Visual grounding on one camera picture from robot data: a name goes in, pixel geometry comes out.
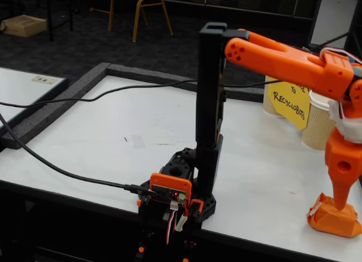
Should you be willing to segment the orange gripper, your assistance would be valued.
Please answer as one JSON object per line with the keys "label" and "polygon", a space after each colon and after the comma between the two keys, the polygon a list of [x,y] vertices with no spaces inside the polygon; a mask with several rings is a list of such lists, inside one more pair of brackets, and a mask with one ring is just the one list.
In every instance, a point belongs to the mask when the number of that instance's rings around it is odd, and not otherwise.
{"label": "orange gripper", "polygon": [[325,162],[333,182],[334,204],[341,211],[347,204],[351,186],[361,176],[361,144],[347,141],[337,128],[326,143]]}

